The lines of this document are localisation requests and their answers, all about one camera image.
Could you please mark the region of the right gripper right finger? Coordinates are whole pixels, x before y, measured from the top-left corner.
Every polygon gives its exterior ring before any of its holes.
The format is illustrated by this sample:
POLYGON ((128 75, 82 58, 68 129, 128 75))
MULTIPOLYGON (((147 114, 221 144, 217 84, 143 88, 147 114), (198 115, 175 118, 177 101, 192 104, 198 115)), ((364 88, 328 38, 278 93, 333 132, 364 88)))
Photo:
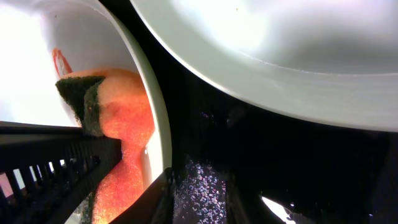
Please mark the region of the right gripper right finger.
POLYGON ((372 198, 370 223, 397 224, 397 160, 390 158, 383 168, 372 198))

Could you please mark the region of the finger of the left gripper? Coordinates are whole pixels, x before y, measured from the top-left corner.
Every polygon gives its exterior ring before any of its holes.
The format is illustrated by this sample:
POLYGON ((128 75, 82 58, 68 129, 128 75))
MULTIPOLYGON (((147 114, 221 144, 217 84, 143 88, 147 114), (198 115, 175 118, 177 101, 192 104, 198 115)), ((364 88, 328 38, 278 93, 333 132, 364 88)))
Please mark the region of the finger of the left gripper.
POLYGON ((1 223, 65 223, 122 158, 121 142, 81 128, 1 122, 1 223))

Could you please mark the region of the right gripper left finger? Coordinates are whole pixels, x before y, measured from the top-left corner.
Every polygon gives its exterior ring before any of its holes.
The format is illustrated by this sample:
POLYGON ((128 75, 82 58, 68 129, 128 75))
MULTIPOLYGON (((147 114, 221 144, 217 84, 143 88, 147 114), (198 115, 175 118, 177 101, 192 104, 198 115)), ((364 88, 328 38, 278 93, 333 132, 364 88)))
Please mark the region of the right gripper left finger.
POLYGON ((171 224, 173 209, 174 172, 169 167, 111 224, 171 224))

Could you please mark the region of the green and yellow sponge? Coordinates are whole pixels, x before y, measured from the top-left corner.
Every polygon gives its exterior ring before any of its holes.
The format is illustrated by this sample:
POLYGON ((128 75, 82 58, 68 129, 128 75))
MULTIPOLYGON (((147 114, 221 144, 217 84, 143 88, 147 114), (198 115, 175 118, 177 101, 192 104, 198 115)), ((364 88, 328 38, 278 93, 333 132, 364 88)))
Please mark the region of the green and yellow sponge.
POLYGON ((155 131, 139 74, 120 68, 72 72, 55 84, 85 133, 118 139, 122 159, 93 197, 93 223, 109 223, 144 192, 142 154, 155 131))

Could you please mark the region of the light blue plate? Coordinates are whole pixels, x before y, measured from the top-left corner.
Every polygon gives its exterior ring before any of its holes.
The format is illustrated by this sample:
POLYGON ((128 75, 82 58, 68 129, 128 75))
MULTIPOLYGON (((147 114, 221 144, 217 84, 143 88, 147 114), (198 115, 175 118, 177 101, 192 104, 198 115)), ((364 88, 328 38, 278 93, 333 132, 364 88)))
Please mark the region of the light blue plate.
MULTIPOLYGON (((1 122, 83 130, 55 84, 97 68, 137 73, 146 89, 155 131, 142 154, 145 192, 171 167, 172 143, 160 86, 137 40, 99 1, 1 2, 1 122)), ((96 189, 76 208, 88 212, 90 223, 96 189)), ((1 173, 2 192, 12 194, 1 173)))
POLYGON ((135 0, 196 76, 252 105, 397 131, 397 0, 135 0))

